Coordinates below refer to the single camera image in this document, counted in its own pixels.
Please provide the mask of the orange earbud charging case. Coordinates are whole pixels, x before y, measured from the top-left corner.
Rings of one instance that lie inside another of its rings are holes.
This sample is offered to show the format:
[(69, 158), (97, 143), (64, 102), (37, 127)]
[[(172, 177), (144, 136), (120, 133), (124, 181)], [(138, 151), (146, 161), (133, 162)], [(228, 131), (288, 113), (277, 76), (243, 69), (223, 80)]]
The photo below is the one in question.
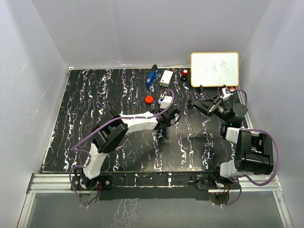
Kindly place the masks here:
[(154, 102), (154, 98), (151, 95), (145, 97), (146, 104), (152, 104), (153, 102)]

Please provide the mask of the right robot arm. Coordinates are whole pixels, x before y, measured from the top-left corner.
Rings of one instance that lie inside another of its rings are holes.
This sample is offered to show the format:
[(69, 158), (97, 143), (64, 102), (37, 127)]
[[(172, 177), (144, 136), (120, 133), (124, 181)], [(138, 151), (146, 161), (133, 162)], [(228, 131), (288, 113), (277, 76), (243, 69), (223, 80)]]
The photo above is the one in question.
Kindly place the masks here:
[(254, 175), (269, 175), (274, 169), (273, 142), (271, 137), (261, 131), (244, 128), (243, 121), (247, 107), (241, 103), (226, 107), (224, 96), (217, 95), (210, 99), (188, 101), (188, 108), (196, 108), (206, 116), (216, 115), (224, 123), (220, 127), (220, 136), (236, 145), (233, 160), (216, 165), (212, 174), (196, 177), (199, 182), (213, 184), (223, 188), (231, 184), (231, 179)]

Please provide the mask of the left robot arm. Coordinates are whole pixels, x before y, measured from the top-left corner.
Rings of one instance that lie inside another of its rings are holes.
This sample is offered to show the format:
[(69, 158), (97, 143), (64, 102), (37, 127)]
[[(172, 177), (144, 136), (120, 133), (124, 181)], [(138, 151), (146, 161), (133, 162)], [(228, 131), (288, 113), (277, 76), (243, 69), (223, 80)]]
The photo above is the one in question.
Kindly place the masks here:
[(168, 110), (153, 109), (141, 114), (120, 115), (115, 110), (105, 115), (94, 130), (99, 129), (91, 137), (89, 163), (80, 172), (80, 183), (89, 190), (98, 184), (101, 167), (108, 153), (116, 150), (126, 134), (147, 131), (164, 130), (176, 124), (181, 112), (171, 106)]

